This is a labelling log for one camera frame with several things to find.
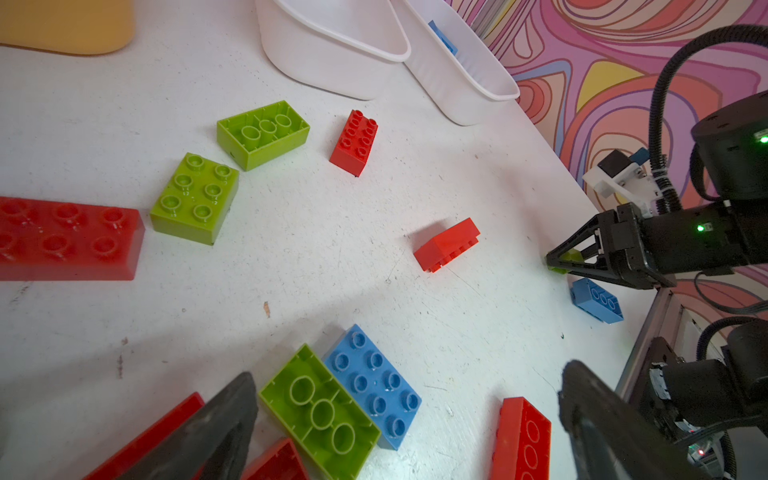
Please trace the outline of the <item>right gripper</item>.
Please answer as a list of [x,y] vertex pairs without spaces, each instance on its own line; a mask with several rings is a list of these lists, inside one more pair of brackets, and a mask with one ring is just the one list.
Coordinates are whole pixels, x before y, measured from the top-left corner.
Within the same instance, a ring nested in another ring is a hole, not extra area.
[[[560,260],[578,249],[582,263]],[[598,258],[598,264],[587,264]],[[671,287],[673,276],[744,263],[744,221],[724,203],[642,218],[633,205],[594,215],[545,256],[552,271],[636,289]]]

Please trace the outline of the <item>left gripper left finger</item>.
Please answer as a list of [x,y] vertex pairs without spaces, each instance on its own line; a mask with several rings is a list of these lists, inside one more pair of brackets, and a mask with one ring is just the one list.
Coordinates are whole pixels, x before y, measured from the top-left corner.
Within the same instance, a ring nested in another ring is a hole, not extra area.
[[244,371],[121,477],[239,479],[257,415],[255,381]]

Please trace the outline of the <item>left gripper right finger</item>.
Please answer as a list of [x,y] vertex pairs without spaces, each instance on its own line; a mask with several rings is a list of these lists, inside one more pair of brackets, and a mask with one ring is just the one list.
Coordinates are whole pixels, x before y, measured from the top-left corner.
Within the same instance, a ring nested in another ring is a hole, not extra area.
[[707,479],[584,363],[568,362],[558,394],[560,422],[579,479]]

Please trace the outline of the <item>tiny green lego brick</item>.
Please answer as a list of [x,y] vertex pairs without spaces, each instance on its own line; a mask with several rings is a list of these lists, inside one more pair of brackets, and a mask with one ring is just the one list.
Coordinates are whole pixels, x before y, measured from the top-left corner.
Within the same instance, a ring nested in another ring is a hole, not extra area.
[[[582,263],[584,258],[581,254],[581,252],[578,249],[571,249],[567,252],[565,252],[561,257],[560,260],[569,261],[569,262],[576,262],[576,263]],[[550,271],[553,271],[555,273],[565,275],[569,273],[568,269],[559,268],[559,267],[549,267]]]

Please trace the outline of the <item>small green lego brick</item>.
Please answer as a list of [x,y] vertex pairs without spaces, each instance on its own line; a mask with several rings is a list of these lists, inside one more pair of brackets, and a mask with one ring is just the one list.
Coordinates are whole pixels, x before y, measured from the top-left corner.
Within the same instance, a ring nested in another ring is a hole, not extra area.
[[187,153],[150,212],[155,231],[213,245],[239,186],[239,172]]

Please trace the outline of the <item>green lego brick top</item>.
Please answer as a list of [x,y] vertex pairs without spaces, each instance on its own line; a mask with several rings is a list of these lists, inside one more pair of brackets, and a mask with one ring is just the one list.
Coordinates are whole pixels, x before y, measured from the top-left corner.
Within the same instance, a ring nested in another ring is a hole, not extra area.
[[217,122],[219,146],[243,170],[250,171],[303,145],[309,123],[286,101]]

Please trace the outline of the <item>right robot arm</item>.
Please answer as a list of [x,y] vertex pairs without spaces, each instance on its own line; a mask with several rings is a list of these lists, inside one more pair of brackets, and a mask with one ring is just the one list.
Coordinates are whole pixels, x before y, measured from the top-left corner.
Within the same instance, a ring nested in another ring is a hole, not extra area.
[[[719,44],[765,46],[761,25],[699,35],[667,62],[649,111],[649,160],[660,188],[658,212],[633,204],[595,215],[551,250],[546,263],[578,277],[635,289],[671,287],[678,273],[715,276],[767,260],[767,96],[757,93],[700,120],[691,131],[691,183],[703,199],[684,208],[667,175],[662,127],[667,93],[680,67]],[[647,406],[612,391],[584,363],[569,362],[559,394],[560,422],[581,479],[707,479],[701,456],[713,443],[721,477],[737,475],[728,433],[767,426],[765,302],[725,307],[699,336],[696,358],[643,359],[635,384]]]

